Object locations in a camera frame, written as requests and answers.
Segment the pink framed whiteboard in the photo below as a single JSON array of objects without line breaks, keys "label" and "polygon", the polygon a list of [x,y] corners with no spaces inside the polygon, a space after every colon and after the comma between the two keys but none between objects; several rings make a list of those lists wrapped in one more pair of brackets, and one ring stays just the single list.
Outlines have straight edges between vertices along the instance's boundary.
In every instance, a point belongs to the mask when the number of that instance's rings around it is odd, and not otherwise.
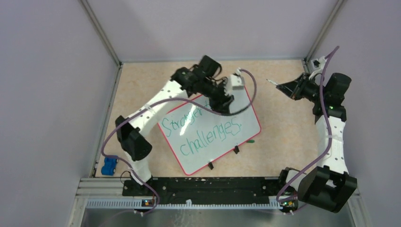
[{"label": "pink framed whiteboard", "polygon": [[178,164],[192,175],[261,132],[261,124],[250,106],[234,116],[207,111],[209,99],[197,95],[194,102],[172,109],[158,123]]}]

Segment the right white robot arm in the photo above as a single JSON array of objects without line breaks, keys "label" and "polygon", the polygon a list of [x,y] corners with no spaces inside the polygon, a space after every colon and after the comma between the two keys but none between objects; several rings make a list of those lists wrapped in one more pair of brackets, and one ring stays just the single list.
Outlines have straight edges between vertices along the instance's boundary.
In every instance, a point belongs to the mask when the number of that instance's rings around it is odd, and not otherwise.
[{"label": "right white robot arm", "polygon": [[338,213],[357,189],[357,179],[349,175],[345,163],[343,140],[347,116],[342,102],[351,81],[347,75],[333,73],[327,84],[320,86],[302,73],[276,86],[293,100],[305,98],[314,104],[319,138],[319,160],[312,164],[313,170],[306,174],[287,167],[281,171],[278,191],[284,195],[295,191],[299,201],[332,213]]}]

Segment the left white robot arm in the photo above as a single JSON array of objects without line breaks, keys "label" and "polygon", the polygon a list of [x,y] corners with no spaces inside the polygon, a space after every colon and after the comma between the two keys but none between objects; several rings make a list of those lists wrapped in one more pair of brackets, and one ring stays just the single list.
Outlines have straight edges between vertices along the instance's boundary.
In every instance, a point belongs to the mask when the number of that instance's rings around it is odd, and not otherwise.
[{"label": "left white robot arm", "polygon": [[131,166],[130,174],[135,181],[133,188],[139,195],[149,194],[152,188],[147,159],[152,145],[146,137],[175,105],[193,94],[201,94],[209,98],[212,111],[223,115],[230,113],[229,106],[234,100],[232,83],[242,80],[236,75],[215,79],[214,74],[220,70],[221,65],[205,55],[198,64],[177,69],[159,92],[138,111],[115,120],[116,126],[120,126],[116,131],[117,139]]}]

